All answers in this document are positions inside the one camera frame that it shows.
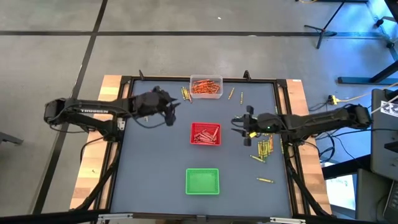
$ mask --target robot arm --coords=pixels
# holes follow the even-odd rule
[[[361,105],[346,105],[333,111],[306,116],[263,113],[253,118],[254,108],[247,106],[246,111],[248,114],[231,120],[232,123],[243,123],[244,130],[233,130],[245,137],[245,146],[251,145],[251,138],[256,133],[284,134],[288,142],[293,144],[325,131],[340,128],[367,129],[371,125],[368,109]]]
[[[45,105],[44,121],[53,126],[70,123],[80,126],[85,131],[98,130],[106,141],[118,137],[118,124],[113,120],[101,121],[84,113],[112,114],[117,118],[133,119],[160,113],[167,126],[175,121],[174,110],[180,104],[172,104],[175,98],[156,86],[151,92],[114,101],[57,99]]]

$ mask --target green bin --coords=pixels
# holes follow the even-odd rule
[[[218,169],[187,169],[185,193],[187,195],[220,194]]]

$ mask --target concrete floor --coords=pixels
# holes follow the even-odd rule
[[[0,0],[0,30],[92,30],[100,5],[101,0]],[[293,0],[109,0],[100,30],[313,32],[303,25],[324,26],[337,7]],[[384,13],[384,1],[347,3],[330,29],[379,32],[373,16]],[[0,36],[0,131],[25,139],[22,146],[0,145],[0,216],[30,212],[56,134],[42,120],[44,104],[70,96],[88,39]],[[378,88],[339,85],[336,78],[370,77],[394,61],[382,39],[330,38],[320,50],[316,42],[308,37],[97,37],[79,98],[96,99],[105,74],[137,75],[141,69],[148,75],[241,77],[249,70],[252,77],[303,80],[312,106],[330,94],[345,99]],[[353,103],[369,106],[370,97]],[[341,140],[358,157],[370,152],[369,137],[358,133],[356,140],[350,135]],[[67,135],[44,212],[68,210],[85,141],[86,134]],[[330,143],[318,146],[326,149]],[[333,160],[348,159],[337,143]]]

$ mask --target white label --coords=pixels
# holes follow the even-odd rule
[[[395,103],[387,103],[385,101],[381,101],[380,112],[398,117],[398,105]]]

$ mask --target clear plastic container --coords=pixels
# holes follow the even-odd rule
[[[200,80],[214,81],[215,84],[220,86],[217,93],[192,93],[192,86],[194,82]],[[189,82],[189,92],[192,98],[204,98],[204,99],[218,99],[223,95],[223,77],[221,75],[191,75]]]

